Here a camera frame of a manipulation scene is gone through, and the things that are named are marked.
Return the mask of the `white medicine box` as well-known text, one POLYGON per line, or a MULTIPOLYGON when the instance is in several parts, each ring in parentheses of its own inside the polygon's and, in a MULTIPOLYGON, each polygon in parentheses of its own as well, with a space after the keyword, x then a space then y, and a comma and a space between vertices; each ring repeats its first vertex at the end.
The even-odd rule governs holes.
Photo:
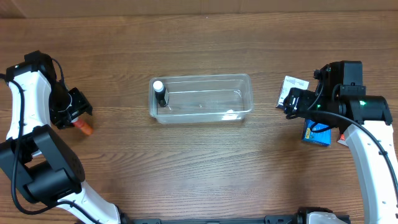
POLYGON ((291 77, 291 76, 285 76, 281 88, 280 88, 280 94, 279 98, 276 103, 276 108, 278 109, 283 109, 283 102, 287 95, 289 94, 289 91, 291 88, 299 88, 301 90, 307 90, 309 86, 309 82, 306 80, 301 80, 299 78, 291 77))

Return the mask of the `orange tube white cap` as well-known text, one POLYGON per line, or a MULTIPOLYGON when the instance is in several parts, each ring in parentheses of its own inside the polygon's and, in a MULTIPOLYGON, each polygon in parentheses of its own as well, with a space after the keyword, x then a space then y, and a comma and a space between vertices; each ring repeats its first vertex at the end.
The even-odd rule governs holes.
POLYGON ((84 134, 93 134, 93 128, 84 120, 77 118, 72 121, 74 127, 80 129, 84 134))

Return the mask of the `blue medicine box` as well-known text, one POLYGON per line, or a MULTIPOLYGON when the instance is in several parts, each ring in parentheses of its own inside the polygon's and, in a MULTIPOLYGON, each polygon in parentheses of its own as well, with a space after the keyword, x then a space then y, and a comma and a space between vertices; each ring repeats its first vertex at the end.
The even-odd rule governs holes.
POLYGON ((302 141, 321 146, 329 146, 331 144, 331 129, 324 124, 316 124, 312 120, 306 119, 304 121, 302 141))

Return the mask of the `red medicine box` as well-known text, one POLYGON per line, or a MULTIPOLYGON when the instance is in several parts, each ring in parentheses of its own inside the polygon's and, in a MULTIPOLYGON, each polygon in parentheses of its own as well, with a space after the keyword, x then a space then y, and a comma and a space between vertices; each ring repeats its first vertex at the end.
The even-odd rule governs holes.
POLYGON ((338 143, 347 146, 347 143, 345 141, 345 136, 343 134, 340 135, 340 138, 337 140, 338 143))

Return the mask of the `black bottle white cap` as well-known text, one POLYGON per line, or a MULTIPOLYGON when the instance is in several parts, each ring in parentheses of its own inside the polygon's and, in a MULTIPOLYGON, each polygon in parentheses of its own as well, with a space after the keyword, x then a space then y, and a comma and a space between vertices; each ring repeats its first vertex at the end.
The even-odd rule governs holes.
POLYGON ((166 107, 169 103, 169 92, 161 81, 155 81, 152 85, 155 98, 161 107, 166 107))

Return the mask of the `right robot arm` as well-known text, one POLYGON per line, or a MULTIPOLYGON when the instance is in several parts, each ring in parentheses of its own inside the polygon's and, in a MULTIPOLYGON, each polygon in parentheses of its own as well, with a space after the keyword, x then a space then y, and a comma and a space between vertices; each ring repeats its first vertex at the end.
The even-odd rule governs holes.
POLYGON ((386 99, 367 95, 360 61, 329 63, 314 77, 315 91, 289 90, 283 101, 286 118, 339 129, 354 159, 365 223, 397 223, 397 156, 386 99))

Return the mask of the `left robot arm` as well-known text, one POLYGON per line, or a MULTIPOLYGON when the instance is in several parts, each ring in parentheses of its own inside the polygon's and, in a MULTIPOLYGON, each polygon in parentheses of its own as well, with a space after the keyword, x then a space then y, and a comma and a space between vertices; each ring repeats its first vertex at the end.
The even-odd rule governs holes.
POLYGON ((11 197, 26 215, 62 208, 83 223, 130 223, 115 204, 102 198, 85 180, 78 156, 52 129, 78 127, 93 107, 77 88, 69 89, 62 67, 37 50, 1 75, 12 93, 12 120, 1 143, 1 170, 11 181, 11 197))

